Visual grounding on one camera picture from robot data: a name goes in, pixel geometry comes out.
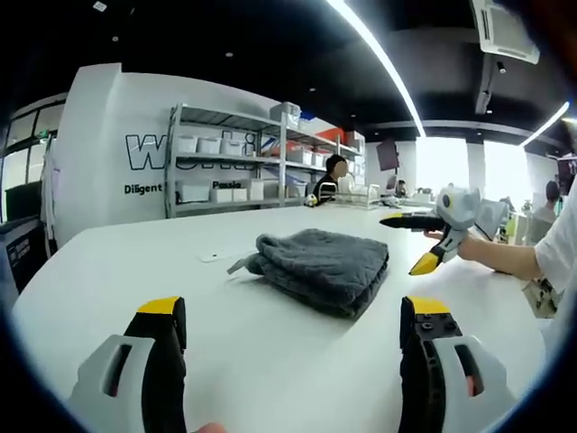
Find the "person's right hand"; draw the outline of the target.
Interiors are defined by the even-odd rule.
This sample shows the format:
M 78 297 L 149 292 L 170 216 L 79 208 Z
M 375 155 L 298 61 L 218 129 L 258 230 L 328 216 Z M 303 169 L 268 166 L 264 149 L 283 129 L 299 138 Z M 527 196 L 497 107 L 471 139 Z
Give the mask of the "person's right hand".
M 443 234 L 438 231 L 425 231 L 425 237 L 440 241 L 443 238 Z M 458 248 L 458 255 L 465 261 L 476 261 L 477 260 L 477 247 L 479 246 L 478 239 L 472 237 L 470 233 L 463 238 Z

